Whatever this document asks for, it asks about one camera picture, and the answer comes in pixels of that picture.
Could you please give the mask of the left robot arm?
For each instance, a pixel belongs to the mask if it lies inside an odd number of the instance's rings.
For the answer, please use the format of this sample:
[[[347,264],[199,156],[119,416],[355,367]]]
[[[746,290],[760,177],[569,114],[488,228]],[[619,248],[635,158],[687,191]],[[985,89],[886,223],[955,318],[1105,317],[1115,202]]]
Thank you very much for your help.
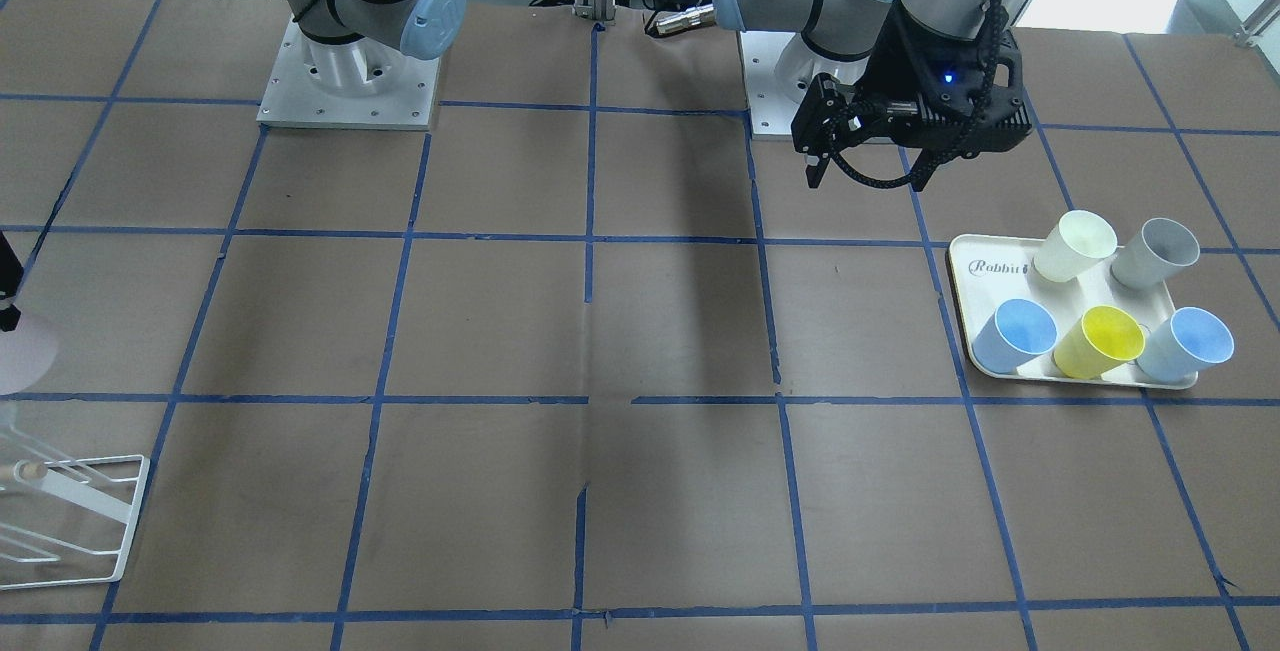
[[[872,189],[923,191],[1033,128],[1012,22],[1029,0],[713,0],[719,26],[792,35],[794,150]]]

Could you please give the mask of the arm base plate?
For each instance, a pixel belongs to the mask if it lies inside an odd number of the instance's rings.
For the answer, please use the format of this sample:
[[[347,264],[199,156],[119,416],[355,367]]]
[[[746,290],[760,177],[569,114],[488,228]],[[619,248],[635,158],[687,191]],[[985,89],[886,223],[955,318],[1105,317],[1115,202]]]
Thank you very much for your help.
[[[800,33],[748,31],[739,33],[753,136],[790,141],[791,123],[806,87],[826,72],[841,83],[855,83],[868,59],[838,61],[814,52]]]
[[[404,58],[371,38],[314,41],[291,22],[257,122],[311,130],[430,130],[439,60]]]

